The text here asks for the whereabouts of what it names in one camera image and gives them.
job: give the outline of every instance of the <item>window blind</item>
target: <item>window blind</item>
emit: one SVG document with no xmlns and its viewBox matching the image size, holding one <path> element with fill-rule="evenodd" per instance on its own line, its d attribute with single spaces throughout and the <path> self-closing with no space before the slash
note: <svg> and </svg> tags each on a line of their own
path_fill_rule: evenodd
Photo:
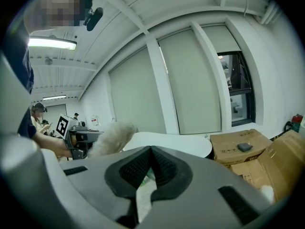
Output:
<svg viewBox="0 0 305 229">
<path fill-rule="evenodd" d="M 166 133 L 147 48 L 111 71 L 110 81 L 117 121 L 131 122 L 140 132 Z"/>
<path fill-rule="evenodd" d="M 236 52 L 240 48 L 225 25 L 203 27 L 217 53 Z"/>
<path fill-rule="evenodd" d="M 159 45 L 168 68 L 180 134 L 220 131 L 217 85 L 193 31 L 166 37 Z"/>
</svg>

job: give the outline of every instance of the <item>white cloth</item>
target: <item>white cloth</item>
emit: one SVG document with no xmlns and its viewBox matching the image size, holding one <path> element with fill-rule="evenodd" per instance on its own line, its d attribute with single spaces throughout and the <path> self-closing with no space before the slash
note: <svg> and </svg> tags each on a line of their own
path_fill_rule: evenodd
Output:
<svg viewBox="0 0 305 229">
<path fill-rule="evenodd" d="M 33 126 L 35 126 L 35 128 L 36 128 L 36 131 L 40 131 L 42 129 L 41 124 L 38 121 L 35 121 L 33 116 L 31 116 L 30 118 L 32 120 Z"/>
</svg>

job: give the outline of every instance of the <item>fire extinguisher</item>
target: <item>fire extinguisher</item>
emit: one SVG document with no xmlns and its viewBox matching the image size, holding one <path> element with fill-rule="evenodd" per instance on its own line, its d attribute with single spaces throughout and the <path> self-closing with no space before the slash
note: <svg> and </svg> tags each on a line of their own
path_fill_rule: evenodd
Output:
<svg viewBox="0 0 305 229">
<path fill-rule="evenodd" d="M 291 121 L 288 121 L 284 126 L 284 132 L 287 132 L 289 130 L 294 130 L 296 132 L 299 132 L 300 124 L 302 122 L 303 116 L 300 114 L 297 114 L 292 117 Z"/>
</svg>

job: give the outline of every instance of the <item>cap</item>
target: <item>cap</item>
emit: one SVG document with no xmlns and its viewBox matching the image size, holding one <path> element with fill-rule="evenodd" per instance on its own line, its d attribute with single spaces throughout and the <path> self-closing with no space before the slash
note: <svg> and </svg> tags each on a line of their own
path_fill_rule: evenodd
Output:
<svg viewBox="0 0 305 229">
<path fill-rule="evenodd" d="M 37 108 L 37 109 L 44 109 L 45 106 L 44 106 L 42 103 L 36 103 L 36 104 L 34 105 L 34 108 Z"/>
</svg>

